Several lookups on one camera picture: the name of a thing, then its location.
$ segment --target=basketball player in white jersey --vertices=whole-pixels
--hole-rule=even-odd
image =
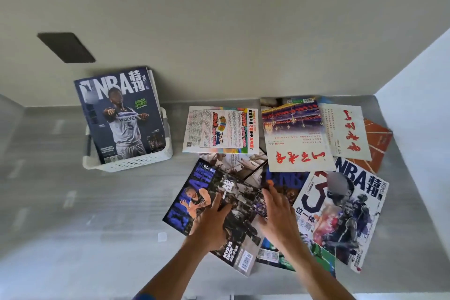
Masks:
[[[147,154],[141,141],[138,120],[146,121],[149,115],[138,114],[133,109],[125,107],[122,92],[115,87],[108,90],[108,97],[114,107],[106,108],[103,115],[111,128],[117,154],[122,155],[123,159]]]

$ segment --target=white plastic basket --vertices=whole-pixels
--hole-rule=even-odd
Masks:
[[[89,126],[86,126],[87,147],[86,155],[83,157],[83,167],[86,169],[99,169],[106,172],[116,172],[124,169],[131,169],[142,165],[157,163],[170,159],[173,154],[172,140],[170,136],[170,127],[167,121],[166,110],[161,107],[162,122],[164,124],[164,133],[166,134],[166,147],[160,152],[141,155],[135,158],[128,158],[119,161],[102,164],[98,157],[97,150],[91,149],[94,146],[92,137],[90,136]]]

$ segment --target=white wolves jersey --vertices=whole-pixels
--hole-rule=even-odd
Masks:
[[[138,127],[138,113],[129,107],[128,111],[117,111],[117,116],[112,122],[108,122],[111,127],[112,136],[116,144],[132,144],[140,140]]]

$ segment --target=gray table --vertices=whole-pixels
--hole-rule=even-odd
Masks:
[[[361,105],[366,117],[385,125],[373,96],[332,100]],[[259,101],[196,105],[258,107]],[[188,106],[164,105],[172,159],[115,173],[82,168],[86,122],[80,107],[25,111],[0,166],[5,298],[132,296],[172,257],[184,237],[161,219],[198,159],[181,152]],[[363,272],[337,262],[337,278],[354,293],[450,291],[450,263],[395,142],[379,176],[391,185]],[[158,242],[159,232],[167,233],[167,242]],[[209,255],[186,294],[304,292],[289,271],[257,264],[245,278]]]

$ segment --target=orange magazine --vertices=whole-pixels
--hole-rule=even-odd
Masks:
[[[354,164],[357,164],[358,166],[361,166],[362,168],[375,174],[380,169],[381,161],[383,160],[384,153],[391,142],[393,134],[390,129],[380,126],[369,119],[364,119],[364,125],[372,161],[357,159],[347,160],[350,160]]]

